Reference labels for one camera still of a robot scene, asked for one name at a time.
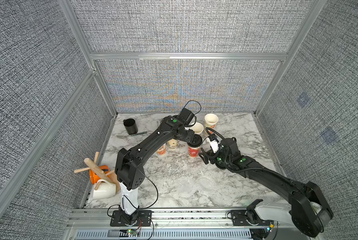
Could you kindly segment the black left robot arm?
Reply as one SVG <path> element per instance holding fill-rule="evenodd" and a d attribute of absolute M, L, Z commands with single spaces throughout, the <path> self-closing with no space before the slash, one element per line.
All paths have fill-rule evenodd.
<path fill-rule="evenodd" d="M 197 116 L 188 110 L 179 115 L 167 116 L 141 143 L 129 150 L 122 148 L 118 152 L 115 173 L 121 189 L 119 212 L 127 225 L 134 225 L 138 219 L 138 188 L 146 178 L 143 166 L 169 140 L 191 143 L 197 135 L 190 127 L 196 121 Z"/>

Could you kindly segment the red milk tea paper cup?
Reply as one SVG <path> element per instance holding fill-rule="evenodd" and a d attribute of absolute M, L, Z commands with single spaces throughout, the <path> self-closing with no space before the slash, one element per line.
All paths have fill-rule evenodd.
<path fill-rule="evenodd" d="M 196 158 L 199 155 L 200 147 L 193 148 L 189 146 L 189 156 L 191 158 Z"/>

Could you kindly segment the black plastic cup lid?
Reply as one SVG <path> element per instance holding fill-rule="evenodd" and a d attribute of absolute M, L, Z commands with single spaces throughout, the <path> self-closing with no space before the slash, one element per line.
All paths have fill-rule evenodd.
<path fill-rule="evenodd" d="M 188 143 L 188 146 L 193 148 L 200 147 L 202 145 L 203 139 L 200 135 L 194 135 L 193 139 Z"/>

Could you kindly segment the yellow paper cup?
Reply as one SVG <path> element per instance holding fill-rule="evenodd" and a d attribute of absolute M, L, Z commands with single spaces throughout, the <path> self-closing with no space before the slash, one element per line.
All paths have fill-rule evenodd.
<path fill-rule="evenodd" d="M 204 131 L 204 126 L 201 123 L 196 122 L 190 129 L 193 130 L 195 134 L 201 135 Z"/>

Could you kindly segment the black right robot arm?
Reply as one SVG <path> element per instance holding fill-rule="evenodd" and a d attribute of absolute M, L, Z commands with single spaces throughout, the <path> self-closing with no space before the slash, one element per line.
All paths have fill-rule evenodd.
<path fill-rule="evenodd" d="M 223 157 L 207 157 L 200 153 L 200 158 L 206 164 L 215 164 L 220 169 L 227 169 L 244 178 L 256 181 L 279 196 L 291 205 L 292 223 L 305 235 L 317 237 L 325 231 L 325 227 L 334 217 L 320 187 L 313 183 L 306 184 L 291 180 L 273 170 L 270 170 L 249 156 L 236 156 L 233 162 L 229 155 L 226 162 Z"/>

